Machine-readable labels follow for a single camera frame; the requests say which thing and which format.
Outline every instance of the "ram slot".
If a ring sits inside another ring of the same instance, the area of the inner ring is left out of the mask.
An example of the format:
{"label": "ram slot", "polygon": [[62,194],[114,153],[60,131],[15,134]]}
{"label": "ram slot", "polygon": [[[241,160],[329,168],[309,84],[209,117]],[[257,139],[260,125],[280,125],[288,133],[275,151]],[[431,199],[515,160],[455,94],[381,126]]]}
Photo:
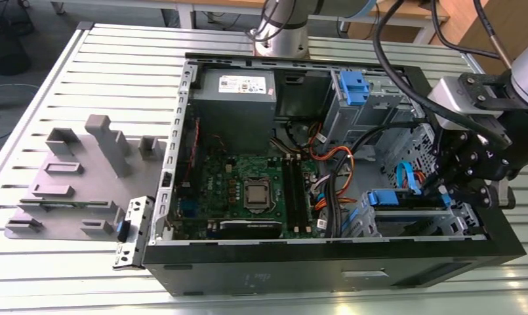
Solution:
{"label": "ram slot", "polygon": [[283,172],[283,196],[287,210],[287,229],[295,230],[297,226],[297,209],[295,205],[295,195],[292,189],[292,160],[287,157],[281,161]]}
{"label": "ram slot", "polygon": [[305,200],[305,178],[303,177],[303,170],[300,168],[300,160],[292,162],[292,184],[295,192],[296,218],[300,232],[309,230],[308,214],[307,214],[307,200]]}

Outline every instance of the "metal work surface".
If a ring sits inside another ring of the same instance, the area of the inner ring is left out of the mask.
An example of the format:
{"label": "metal work surface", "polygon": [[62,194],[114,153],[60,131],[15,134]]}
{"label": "metal work surface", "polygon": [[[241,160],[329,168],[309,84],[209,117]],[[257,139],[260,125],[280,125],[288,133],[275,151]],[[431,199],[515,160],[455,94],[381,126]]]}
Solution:
{"label": "metal work surface", "polygon": [[[435,85],[441,75],[471,72],[456,52],[385,44],[395,64],[420,66]],[[90,114],[108,115],[128,139],[165,137],[173,121],[185,52],[251,54],[241,33],[98,24],[76,31],[0,152],[0,312],[80,314],[528,314],[528,255],[477,269],[427,289],[172,298],[148,271],[111,270],[116,244],[10,240],[4,224],[47,154],[54,127],[86,134]],[[375,63],[371,42],[309,39],[312,59]],[[528,167],[512,182],[507,211],[528,252]]]}

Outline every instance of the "blue plastic latch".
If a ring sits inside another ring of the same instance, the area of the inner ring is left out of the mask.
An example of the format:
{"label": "blue plastic latch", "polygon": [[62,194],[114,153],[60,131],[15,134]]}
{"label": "blue plastic latch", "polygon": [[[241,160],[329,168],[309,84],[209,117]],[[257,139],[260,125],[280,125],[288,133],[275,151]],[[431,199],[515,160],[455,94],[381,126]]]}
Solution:
{"label": "blue plastic latch", "polygon": [[397,196],[393,190],[373,190],[368,193],[371,205],[397,205]]}
{"label": "blue plastic latch", "polygon": [[340,71],[340,85],[349,106],[363,106],[368,99],[368,82],[360,71]]}
{"label": "blue plastic latch", "polygon": [[379,204],[379,200],[376,199],[375,193],[369,192],[367,195],[368,195],[368,203],[371,205],[377,205]]}
{"label": "blue plastic latch", "polygon": [[443,202],[445,203],[445,206],[449,207],[452,203],[451,196],[448,194],[440,194],[440,198],[443,199]]}

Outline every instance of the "cpu socket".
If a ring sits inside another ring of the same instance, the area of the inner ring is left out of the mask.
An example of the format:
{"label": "cpu socket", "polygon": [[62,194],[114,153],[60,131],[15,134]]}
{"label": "cpu socket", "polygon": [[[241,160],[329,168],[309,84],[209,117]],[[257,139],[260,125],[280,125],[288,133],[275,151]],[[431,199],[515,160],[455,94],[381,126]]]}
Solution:
{"label": "cpu socket", "polygon": [[269,178],[251,177],[244,180],[244,209],[259,214],[269,209]]}

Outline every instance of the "white label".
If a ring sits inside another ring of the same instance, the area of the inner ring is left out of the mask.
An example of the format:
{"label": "white label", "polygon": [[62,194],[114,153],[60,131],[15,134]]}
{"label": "white label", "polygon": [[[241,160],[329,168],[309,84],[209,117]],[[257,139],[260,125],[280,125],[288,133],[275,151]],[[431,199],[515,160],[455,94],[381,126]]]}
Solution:
{"label": "white label", "polygon": [[319,228],[319,229],[321,229],[321,230],[325,230],[325,225],[327,225],[327,221],[325,220],[323,220],[323,219],[319,219],[317,221],[316,221],[316,228]]}
{"label": "white label", "polygon": [[223,75],[219,78],[219,93],[265,94],[265,77]]}
{"label": "white label", "polygon": [[316,134],[316,139],[317,139],[321,143],[324,143],[324,142],[325,142],[325,135],[323,135],[321,133],[317,133],[317,134]]}

